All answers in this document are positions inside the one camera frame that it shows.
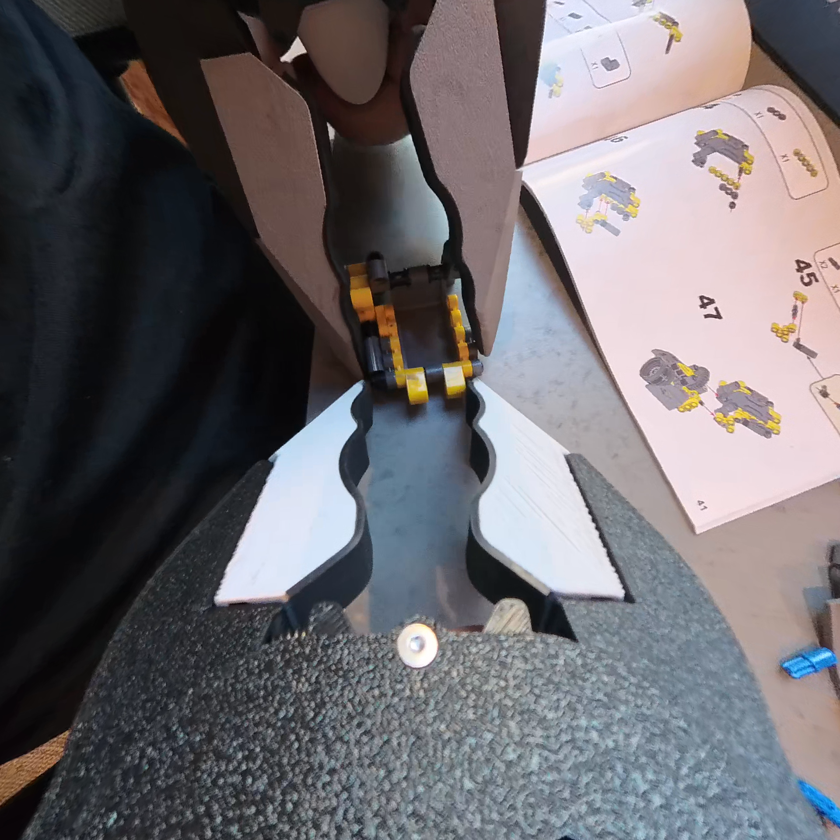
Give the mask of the grey desk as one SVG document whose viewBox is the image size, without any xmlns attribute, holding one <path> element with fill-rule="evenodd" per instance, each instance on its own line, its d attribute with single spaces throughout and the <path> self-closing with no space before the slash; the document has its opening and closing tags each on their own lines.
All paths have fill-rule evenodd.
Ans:
<svg viewBox="0 0 840 840">
<path fill-rule="evenodd" d="M 695 535 L 661 475 L 588 329 L 517 206 L 506 300 L 484 381 L 571 451 L 583 454 L 701 578 L 749 659 L 797 776 L 838 802 L 838 696 L 827 674 L 794 680 L 782 657 L 817 641 L 838 483 Z M 376 397 L 361 489 L 374 545 L 353 627 L 383 633 L 413 615 L 482 625 L 490 604 L 465 567 L 469 467 L 463 405 L 433 396 L 417 413 Z"/>
</svg>

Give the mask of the open instruction booklet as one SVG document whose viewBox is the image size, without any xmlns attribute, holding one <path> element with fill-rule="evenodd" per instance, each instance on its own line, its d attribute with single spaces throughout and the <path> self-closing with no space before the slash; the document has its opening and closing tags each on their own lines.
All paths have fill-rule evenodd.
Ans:
<svg viewBox="0 0 840 840">
<path fill-rule="evenodd" d="M 838 169 L 747 2 L 547 2 L 523 202 L 704 532 L 837 480 Z"/>
</svg>

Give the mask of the pile of loose brick pieces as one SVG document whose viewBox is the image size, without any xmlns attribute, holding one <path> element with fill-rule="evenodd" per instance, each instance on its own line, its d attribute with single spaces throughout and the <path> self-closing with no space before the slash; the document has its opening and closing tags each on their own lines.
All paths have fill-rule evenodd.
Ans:
<svg viewBox="0 0 840 840">
<path fill-rule="evenodd" d="M 816 611 L 817 643 L 783 658 L 780 668 L 793 679 L 827 674 L 836 696 L 839 696 L 839 543 L 828 549 L 826 567 L 827 591 Z M 801 792 L 825 824 L 839 827 L 839 806 L 828 795 L 803 780 Z"/>
</svg>

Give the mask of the dark blue cardboard box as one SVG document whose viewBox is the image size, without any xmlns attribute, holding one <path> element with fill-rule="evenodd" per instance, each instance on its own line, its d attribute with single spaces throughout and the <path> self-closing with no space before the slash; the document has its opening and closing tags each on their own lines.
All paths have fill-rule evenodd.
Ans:
<svg viewBox="0 0 840 840">
<path fill-rule="evenodd" d="M 759 45 L 839 123 L 839 2 L 748 1 Z"/>
</svg>

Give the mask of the grey yellow brick assembly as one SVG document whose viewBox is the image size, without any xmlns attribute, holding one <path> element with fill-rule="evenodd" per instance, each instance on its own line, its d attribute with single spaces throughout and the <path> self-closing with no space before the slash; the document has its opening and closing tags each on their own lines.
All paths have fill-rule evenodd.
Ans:
<svg viewBox="0 0 840 840">
<path fill-rule="evenodd" d="M 381 256 L 385 260 L 382 253 L 374 251 L 361 262 L 366 261 L 372 255 Z M 346 266 L 344 266 L 344 269 L 350 281 Z M 386 268 L 392 275 L 392 299 L 403 358 L 407 368 L 424 368 L 427 378 L 428 399 L 431 392 L 441 392 L 446 396 L 443 364 L 455 360 L 455 343 L 449 327 L 445 304 L 447 294 L 450 292 L 455 292 L 460 297 L 468 336 L 471 338 L 474 348 L 470 355 L 476 363 L 478 375 L 469 379 L 467 384 L 469 381 L 480 377 L 484 365 L 480 360 L 475 331 L 467 312 L 459 270 L 446 262 L 394 270 L 388 269 L 386 265 Z M 362 348 L 361 326 L 355 312 L 353 312 L 351 321 L 354 326 L 360 328 Z M 393 392 L 400 392 L 407 398 L 404 390 Z"/>
</svg>

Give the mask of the person's dark clothing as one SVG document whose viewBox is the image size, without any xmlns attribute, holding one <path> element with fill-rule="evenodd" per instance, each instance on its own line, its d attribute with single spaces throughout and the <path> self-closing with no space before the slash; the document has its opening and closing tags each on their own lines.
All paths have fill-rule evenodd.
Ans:
<svg viewBox="0 0 840 840">
<path fill-rule="evenodd" d="M 183 536 L 306 417 L 312 326 L 186 149 L 2 2 L 1 749 L 67 730 Z"/>
</svg>

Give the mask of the yellow five-hole brick beam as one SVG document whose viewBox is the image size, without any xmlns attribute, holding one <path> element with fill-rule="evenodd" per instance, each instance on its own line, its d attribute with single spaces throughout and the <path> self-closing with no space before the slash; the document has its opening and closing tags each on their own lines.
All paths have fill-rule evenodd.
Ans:
<svg viewBox="0 0 840 840">
<path fill-rule="evenodd" d="M 372 255 L 346 270 L 351 304 L 360 323 L 367 379 L 383 391 L 404 390 L 411 405 L 425 404 L 426 372 L 422 367 L 406 367 L 392 299 L 392 275 L 384 259 Z"/>
<path fill-rule="evenodd" d="M 443 364 L 444 390 L 447 398 L 452 399 L 464 394 L 467 381 L 478 374 L 476 363 L 470 355 L 474 348 L 471 338 L 468 336 L 459 295 L 450 292 L 447 294 L 445 304 L 449 327 L 455 343 L 455 360 Z"/>
</svg>

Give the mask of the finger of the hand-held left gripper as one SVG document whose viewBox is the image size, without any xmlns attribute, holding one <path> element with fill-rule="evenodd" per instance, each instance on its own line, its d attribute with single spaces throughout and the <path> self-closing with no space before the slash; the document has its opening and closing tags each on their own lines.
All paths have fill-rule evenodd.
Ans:
<svg viewBox="0 0 840 840">
<path fill-rule="evenodd" d="M 202 61 L 260 247 L 329 343 L 361 379 L 359 342 L 342 312 L 342 283 L 325 243 L 328 209 L 312 113 L 301 92 L 250 54 Z"/>
<path fill-rule="evenodd" d="M 402 76 L 402 103 L 448 220 L 444 262 L 464 282 L 474 338 L 489 354 L 521 184 L 492 1 L 435 3 Z"/>
</svg>

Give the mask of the wooden panel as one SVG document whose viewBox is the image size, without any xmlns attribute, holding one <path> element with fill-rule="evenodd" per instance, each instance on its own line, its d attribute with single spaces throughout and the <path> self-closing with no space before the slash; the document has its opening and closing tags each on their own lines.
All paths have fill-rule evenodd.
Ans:
<svg viewBox="0 0 840 840">
<path fill-rule="evenodd" d="M 140 59 L 133 59 L 129 62 L 126 70 L 120 76 L 120 82 L 129 102 L 137 112 L 187 147 L 186 141 L 166 111 L 145 65 Z"/>
</svg>

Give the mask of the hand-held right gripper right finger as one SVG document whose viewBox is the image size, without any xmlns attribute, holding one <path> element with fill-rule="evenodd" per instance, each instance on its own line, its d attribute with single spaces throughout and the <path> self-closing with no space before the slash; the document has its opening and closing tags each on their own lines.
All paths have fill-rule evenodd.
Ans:
<svg viewBox="0 0 840 840">
<path fill-rule="evenodd" d="M 518 599 L 540 634 L 572 634 L 562 600 L 624 601 L 625 587 L 568 450 L 481 380 L 467 387 L 471 505 L 467 572 L 494 604 Z"/>
</svg>

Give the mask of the person's left hand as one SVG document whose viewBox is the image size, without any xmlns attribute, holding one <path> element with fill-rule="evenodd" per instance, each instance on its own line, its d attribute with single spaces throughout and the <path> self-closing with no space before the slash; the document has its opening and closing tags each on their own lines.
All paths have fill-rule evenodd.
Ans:
<svg viewBox="0 0 840 840">
<path fill-rule="evenodd" d="M 413 53 L 410 28 L 393 23 L 388 38 L 385 74 L 378 91 L 363 104 L 342 100 L 321 78 L 310 58 L 295 58 L 291 65 L 301 88 L 310 94 L 323 117 L 346 140 L 363 145 L 390 144 L 409 134 L 401 100 L 401 79 Z"/>
</svg>

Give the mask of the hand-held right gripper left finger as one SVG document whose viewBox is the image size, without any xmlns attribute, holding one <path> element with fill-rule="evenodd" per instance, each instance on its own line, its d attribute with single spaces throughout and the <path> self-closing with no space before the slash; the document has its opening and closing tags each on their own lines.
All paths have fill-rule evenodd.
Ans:
<svg viewBox="0 0 840 840">
<path fill-rule="evenodd" d="M 350 544 L 358 507 L 340 455 L 359 428 L 351 409 L 363 394 L 359 381 L 273 454 L 215 604 L 289 601 Z"/>
</svg>

